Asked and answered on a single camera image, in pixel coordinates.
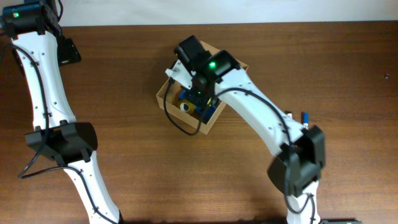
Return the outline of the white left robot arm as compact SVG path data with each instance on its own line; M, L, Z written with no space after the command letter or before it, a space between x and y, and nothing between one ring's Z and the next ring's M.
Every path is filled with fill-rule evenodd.
M44 156L56 162L72 180L90 223L124 222L102 178L98 139L91 123L78 122L68 103L60 67L81 61L76 45L60 26L61 1L24 1L2 9L1 27L29 88L33 109L33 132L25 135L35 155L18 175L28 179L52 171L28 170Z

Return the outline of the blue whiteboard marker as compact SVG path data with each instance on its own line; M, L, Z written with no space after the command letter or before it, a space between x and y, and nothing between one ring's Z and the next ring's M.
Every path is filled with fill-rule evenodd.
M308 113L306 113L306 112L302 113L302 124L305 129L309 128L309 116L308 116Z

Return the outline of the brown cardboard box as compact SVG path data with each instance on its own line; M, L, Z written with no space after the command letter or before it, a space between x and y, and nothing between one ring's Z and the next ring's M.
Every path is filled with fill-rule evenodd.
M198 132L208 134L227 105L221 97L216 95L216 89L226 83L228 73L237 72L240 74L248 69L248 65L235 59L229 52L218 50L205 42L197 40L194 36L179 43L174 49L174 54L177 56L177 60L180 60L190 72L191 76L196 74L214 74L217 76L214 97L217 97L219 104L207 123L203 120L204 115L199 118L196 115L182 112L178 106L178 96L182 90L188 89L184 88L173 78L169 78L156 94L159 107L165 110L168 119L183 133L190 136Z

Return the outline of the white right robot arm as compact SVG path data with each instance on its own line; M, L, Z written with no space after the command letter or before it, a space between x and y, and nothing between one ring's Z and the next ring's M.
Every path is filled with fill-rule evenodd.
M252 82L227 51L215 54L190 36L174 50L178 60L167 75L193 90L202 106L218 98L239 114L261 137L274 160L267 175L283 193L287 223L321 223L317 189L325 166L325 135L278 109Z

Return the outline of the yellow tape roll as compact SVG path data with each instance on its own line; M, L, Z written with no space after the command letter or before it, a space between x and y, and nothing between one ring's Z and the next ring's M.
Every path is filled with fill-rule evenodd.
M195 112L195 105L187 100L180 101L179 107L186 114L193 114Z

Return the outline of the black whiteboard marker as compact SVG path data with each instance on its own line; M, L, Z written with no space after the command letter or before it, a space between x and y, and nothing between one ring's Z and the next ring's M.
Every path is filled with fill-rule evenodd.
M291 111L286 111L285 113L290 119L293 119L293 114Z

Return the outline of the blue whiteboard eraser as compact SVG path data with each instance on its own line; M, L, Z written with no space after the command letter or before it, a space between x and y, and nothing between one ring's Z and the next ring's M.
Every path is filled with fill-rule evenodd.
M187 93L187 90L182 90L182 92L179 94L179 96L178 96L178 106L179 106L180 101L187 100L185 98L186 93ZM195 112L193 114L191 114L191 115L196 115L199 118L204 115L203 120L204 120L205 123L207 123L210 120L210 118L213 116L214 112L216 111L218 104L219 104L219 100L218 100L218 103L215 106L212 106L212 107L209 106L208 109L206 109L206 107L205 108L200 108L198 106L195 106Z

